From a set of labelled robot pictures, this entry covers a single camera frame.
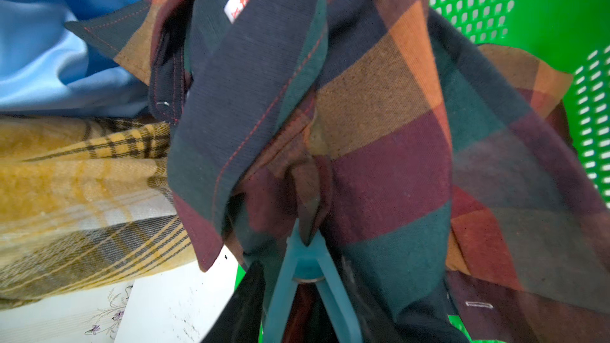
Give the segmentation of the teal clothespin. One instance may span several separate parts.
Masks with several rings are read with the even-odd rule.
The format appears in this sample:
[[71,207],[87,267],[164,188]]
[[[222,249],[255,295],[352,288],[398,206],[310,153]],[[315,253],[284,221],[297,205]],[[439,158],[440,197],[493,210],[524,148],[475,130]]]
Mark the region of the teal clothespin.
[[364,341],[356,311],[324,237],[317,232],[305,244],[300,236],[300,221],[296,220],[268,305],[263,341],[284,341],[288,337],[289,322],[307,317],[308,302],[318,300],[338,341]]

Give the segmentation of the dark multicolour plaid shirt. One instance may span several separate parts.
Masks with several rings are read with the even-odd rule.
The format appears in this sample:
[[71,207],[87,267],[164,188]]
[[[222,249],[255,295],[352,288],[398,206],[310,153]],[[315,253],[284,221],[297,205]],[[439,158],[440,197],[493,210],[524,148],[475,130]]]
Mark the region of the dark multicolour plaid shirt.
[[429,0],[142,0],[68,30],[149,84],[197,260],[321,233],[378,341],[607,342],[609,212],[557,132],[572,76]]

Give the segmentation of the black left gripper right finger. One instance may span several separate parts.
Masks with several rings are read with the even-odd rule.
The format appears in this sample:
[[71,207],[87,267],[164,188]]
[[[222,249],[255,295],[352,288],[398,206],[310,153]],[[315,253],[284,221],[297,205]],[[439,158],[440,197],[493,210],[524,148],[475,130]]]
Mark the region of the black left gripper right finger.
[[365,285],[352,262],[341,257],[338,273],[360,323],[364,342],[467,342],[469,339],[449,321],[456,311],[446,281],[430,295],[400,311],[393,319]]

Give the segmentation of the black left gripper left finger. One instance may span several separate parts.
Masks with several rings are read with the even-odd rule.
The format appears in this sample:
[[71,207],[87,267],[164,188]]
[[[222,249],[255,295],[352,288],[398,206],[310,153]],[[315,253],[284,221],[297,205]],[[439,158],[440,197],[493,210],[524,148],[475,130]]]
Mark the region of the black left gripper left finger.
[[250,265],[219,318],[201,342],[259,342],[264,295],[264,268],[257,261]]

